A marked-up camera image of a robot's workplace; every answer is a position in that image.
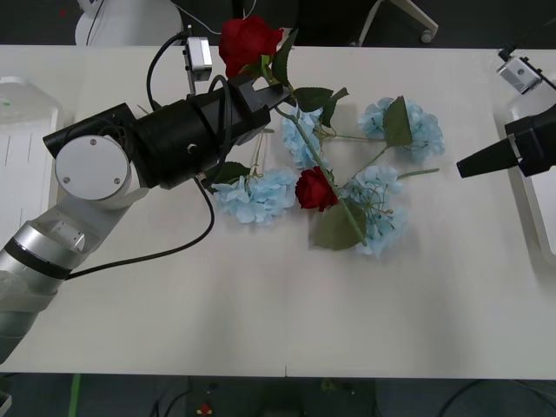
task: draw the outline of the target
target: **red object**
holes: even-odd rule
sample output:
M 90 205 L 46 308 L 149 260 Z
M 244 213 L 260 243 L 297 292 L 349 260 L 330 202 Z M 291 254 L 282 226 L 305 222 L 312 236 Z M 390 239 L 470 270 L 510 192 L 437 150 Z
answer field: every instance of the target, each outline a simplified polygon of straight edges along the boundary
M 282 30 L 270 29 L 258 16 L 228 20 L 222 26 L 220 57 L 226 63 L 226 76 L 237 76 L 245 65 L 257 63 L 261 55 L 276 53 Z
M 334 206 L 338 202 L 338 197 L 319 167 L 301 172 L 301 178 L 295 185 L 295 195 L 302 209 L 318 207 L 319 211 L 324 211 L 326 207 Z
M 212 409 L 209 404 L 203 404 L 199 411 L 201 412 L 202 417 L 207 417 L 209 414 L 212 414 Z

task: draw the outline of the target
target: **black cable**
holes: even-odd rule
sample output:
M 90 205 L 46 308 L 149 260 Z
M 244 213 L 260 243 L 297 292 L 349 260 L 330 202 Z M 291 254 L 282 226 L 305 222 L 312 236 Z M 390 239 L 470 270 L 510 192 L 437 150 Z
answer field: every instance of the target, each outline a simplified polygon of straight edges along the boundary
M 191 248 L 192 246 L 194 246 L 197 243 L 199 243 L 200 241 L 202 241 L 205 237 L 207 237 L 207 235 L 210 233 L 210 231 L 212 230 L 212 228 L 215 225 L 215 210 L 212 207 L 209 196 L 207 195 L 207 192 L 205 191 L 205 188 L 201 185 L 199 180 L 194 178 L 193 181 L 195 181 L 195 184 L 197 185 L 197 187 L 201 191 L 201 194 L 204 197 L 205 202 L 207 203 L 208 210 L 210 211 L 210 224 L 208 225 L 207 229 L 204 232 L 202 232 L 202 235 L 200 235 L 199 237 L 197 237 L 193 241 L 191 241 L 189 243 L 186 243 L 185 245 L 182 245 L 178 248 L 165 250 L 163 252 L 158 252 L 158 253 L 155 253 L 155 254 L 152 254 L 152 255 L 138 256 L 136 258 L 126 259 L 126 260 L 123 260 L 123 261 L 105 263 L 104 265 L 99 265 L 98 267 L 93 267 L 93 268 L 89 268 L 89 269 L 84 269 L 83 271 L 75 272 L 74 274 L 70 274 L 67 280 L 72 280 L 74 278 L 77 278 L 78 276 L 92 274 L 93 272 L 102 271 L 102 270 L 108 269 L 108 268 L 121 267 L 123 265 L 129 265 L 131 263 L 152 261 L 153 259 L 162 258 L 163 256 L 173 255 L 173 254 L 176 254 L 177 252 L 181 252 L 185 249 Z
M 481 384 L 482 382 L 485 382 L 487 380 L 476 380 L 471 382 L 470 384 L 465 385 L 462 389 L 460 389 L 459 391 L 457 391 L 454 395 L 452 395 L 450 397 L 450 399 L 448 401 L 446 401 L 446 403 L 444 404 L 444 406 L 442 406 L 442 408 L 440 409 L 440 411 L 438 412 L 437 417 L 444 417 L 446 415 L 446 411 L 448 411 L 448 409 L 450 408 L 450 406 L 452 406 L 453 402 L 456 401 L 458 398 L 460 398 L 460 396 L 462 396 L 464 393 L 466 393 L 467 391 L 469 391 L 471 388 Z
M 523 42 L 525 42 L 531 36 L 536 35 L 537 33 L 539 33 L 544 28 L 547 28 L 551 24 L 555 24 L 555 23 L 556 23 L 556 17 L 553 17 L 549 21 L 547 21 L 547 22 L 545 22 L 545 23 L 543 23 L 539 26 L 534 26 L 534 27 L 530 28 L 529 30 L 527 30 L 527 32 L 524 35 L 520 36 L 517 40 L 515 40 L 509 46 L 506 46 L 505 48 L 503 48 L 502 51 L 500 52 L 500 57 L 504 61 L 507 61 L 508 59 L 510 59 L 510 56 L 511 56 L 512 52 L 514 52 L 516 49 L 518 49 L 519 46 Z
M 160 401 L 155 401 L 153 410 L 150 412 L 150 417 L 160 417 Z
M 98 14 L 100 13 L 101 8 L 103 7 L 105 1 L 106 0 L 102 0 L 100 5 L 98 6 L 98 9 L 96 9 L 95 17 L 93 18 L 93 23 L 90 24 L 89 34 L 87 35 L 87 42 L 85 43 L 85 46 L 89 46 L 90 33 L 93 31 L 93 28 L 95 27 L 96 18 L 98 17 Z
M 155 66 L 158 63 L 158 60 L 161 58 L 162 54 L 166 52 L 166 50 L 172 45 L 172 43 L 174 43 L 175 41 L 184 40 L 187 35 L 187 32 L 179 32 L 173 35 L 168 41 L 164 43 L 163 46 L 161 46 L 158 52 L 156 52 L 153 61 L 149 65 L 149 70 L 147 71 L 147 97 L 149 98 L 150 107 L 153 111 L 157 111 L 160 108 L 160 105 L 153 99 L 153 93 L 150 88 L 153 72 L 155 71 Z
M 174 399 L 170 402 L 170 405 L 168 406 L 168 408 L 166 409 L 166 413 L 164 413 L 164 417 L 168 417 L 170 415 L 170 412 L 172 411 L 172 408 L 174 407 L 174 405 L 183 397 L 187 397 L 187 395 L 193 391 L 193 382 L 191 381 L 191 378 L 188 376 L 188 389 L 185 390 L 184 392 L 182 392 L 181 394 L 178 394 L 176 397 L 174 397 Z
M 220 174 L 222 166 L 226 162 L 226 157 L 232 147 L 232 96 L 229 92 L 229 86 L 226 78 L 223 76 L 215 76 L 212 83 L 208 87 L 208 91 L 214 90 L 216 83 L 218 82 L 222 84 L 222 88 L 224 89 L 224 120 L 222 123 L 222 134 L 224 135 L 224 139 L 222 141 L 222 146 L 220 147 L 220 155 L 218 157 L 218 165 L 216 165 L 215 173 L 210 178 L 207 178 L 204 183 L 205 188 L 210 187 Z

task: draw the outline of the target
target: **green leaf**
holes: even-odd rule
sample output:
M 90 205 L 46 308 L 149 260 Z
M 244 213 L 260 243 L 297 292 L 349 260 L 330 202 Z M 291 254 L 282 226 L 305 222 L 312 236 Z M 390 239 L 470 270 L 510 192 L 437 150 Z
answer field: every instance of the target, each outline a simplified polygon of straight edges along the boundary
M 345 200 L 349 211 L 354 216 L 359 229 L 364 233 L 367 229 L 365 212 L 349 200 Z M 328 209 L 316 231 L 314 244 L 332 250 L 348 249 L 359 243 L 359 237 L 340 204 Z
M 297 106 L 297 101 L 295 100 L 295 98 L 293 96 L 289 96 L 288 98 L 286 98 L 284 100 L 285 103 L 289 104 L 292 107 Z
M 384 133 L 389 148 L 409 146 L 413 143 L 403 96 L 396 98 L 384 113 Z
M 214 175 L 214 173 L 216 172 L 216 169 L 217 167 L 213 167 L 208 171 L 205 171 L 205 176 L 207 178 L 211 178 L 212 175 Z M 233 184 L 239 179 L 240 176 L 249 175 L 250 172 L 251 168 L 244 167 L 239 162 L 225 162 L 222 165 L 220 173 L 218 173 L 218 176 L 214 180 L 214 184 Z M 211 194 L 214 194 L 215 189 L 213 189 L 212 187 L 208 187 L 207 191 Z
M 334 93 L 331 89 L 321 87 L 302 87 L 294 91 L 295 99 L 301 111 L 309 112 L 320 109 L 324 106 L 330 96 Z
M 261 65 L 259 63 L 250 63 L 249 65 L 245 65 L 240 74 L 247 73 L 252 76 L 255 80 L 262 76 Z
M 313 131 L 313 135 L 316 136 L 316 138 L 319 140 L 319 144 L 322 147 L 322 144 L 324 143 L 324 138 L 327 137 L 327 134 L 316 129 Z
M 321 123 L 324 124 L 327 128 L 332 128 L 332 126 L 330 125 L 330 120 L 332 119 L 332 116 L 334 115 L 334 112 L 336 110 L 336 103 L 338 102 L 338 100 L 345 96 L 349 96 L 349 93 L 348 90 L 344 87 L 333 96 L 331 96 L 328 100 L 328 103 L 324 105 L 324 108 L 322 109 Z
M 292 49 L 292 46 L 294 46 L 297 31 L 298 30 L 296 29 L 289 34 L 288 39 L 286 39 L 280 50 L 276 52 L 275 59 L 272 62 L 272 73 L 275 78 L 286 87 L 289 86 L 288 56 L 289 51 Z

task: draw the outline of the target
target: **artificial flower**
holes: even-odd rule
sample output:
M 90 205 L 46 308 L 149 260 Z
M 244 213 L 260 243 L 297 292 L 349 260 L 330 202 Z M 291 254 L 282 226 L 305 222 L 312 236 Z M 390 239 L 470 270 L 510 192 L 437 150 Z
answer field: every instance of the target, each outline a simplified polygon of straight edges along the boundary
M 361 207 L 367 217 L 367 246 L 359 243 L 355 247 L 358 252 L 379 256 L 403 235 L 407 213 L 392 209 L 389 201 L 389 195 L 399 194 L 402 189 L 394 168 L 376 166 L 361 171 L 342 187 L 341 195 Z
M 318 207 L 322 212 L 326 207 L 334 206 L 338 202 L 338 197 L 319 167 L 301 172 L 301 177 L 295 185 L 295 195 L 302 209 Z
M 290 111 L 290 114 L 296 117 L 299 114 L 299 124 L 301 125 L 303 132 L 305 132 L 308 136 L 309 143 L 311 143 L 314 150 L 318 154 L 321 153 L 321 144 L 319 143 L 319 139 L 314 135 L 313 130 L 319 121 L 321 113 L 322 109 L 318 109 L 310 113 L 304 113 L 298 110 L 297 107 Z M 311 169 L 316 167 L 317 163 L 313 158 L 313 154 L 303 140 L 303 137 L 301 136 L 301 133 L 299 133 L 295 124 L 291 120 L 284 117 L 282 119 L 282 126 L 284 146 L 286 146 L 286 149 L 289 150 L 289 153 L 294 158 L 295 166 L 298 169 Z M 321 159 L 325 165 L 328 164 L 325 157 L 321 157 Z
M 272 222 L 295 203 L 297 175 L 291 169 L 270 169 L 261 177 L 244 176 L 233 184 L 213 184 L 219 209 L 240 223 Z
M 371 104 L 359 118 L 361 131 L 369 138 L 384 138 L 384 113 L 394 99 L 385 97 Z M 413 100 L 406 100 L 407 117 L 413 143 L 403 147 L 411 152 L 415 162 L 424 162 L 429 155 L 444 154 L 444 136 L 438 119 L 418 106 Z
M 360 254 L 379 257 L 382 250 L 394 245 L 406 231 L 406 210 L 392 210 L 390 208 L 387 210 L 391 213 L 387 215 L 378 214 L 372 219 L 367 217 L 367 231 L 365 233 L 367 246 L 362 243 L 355 245 L 355 250 Z
M 242 68 L 258 63 L 263 55 L 273 56 L 282 30 L 270 29 L 258 16 L 228 20 L 222 26 L 218 52 L 226 63 L 226 76 L 237 76 Z

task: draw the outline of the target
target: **black robot arm segment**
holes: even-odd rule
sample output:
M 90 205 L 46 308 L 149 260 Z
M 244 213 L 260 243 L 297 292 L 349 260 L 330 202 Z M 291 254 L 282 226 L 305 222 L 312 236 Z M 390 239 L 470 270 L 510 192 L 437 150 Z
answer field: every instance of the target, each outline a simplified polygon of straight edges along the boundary
M 280 84 L 255 90 L 253 83 L 248 75 L 228 80 L 233 145 L 255 137 L 270 122 L 270 110 L 289 97 Z M 56 157 L 71 140 L 97 135 L 114 125 L 123 130 L 123 140 L 132 142 L 128 158 L 142 183 L 148 188 L 160 185 L 172 189 L 217 163 L 225 129 L 221 118 L 224 103 L 223 89 L 216 89 L 164 106 L 140 119 L 133 117 L 126 104 L 120 104 L 45 136 L 44 143 Z
M 462 178 L 519 166 L 524 176 L 556 165 L 556 105 L 506 125 L 507 138 L 457 163 Z

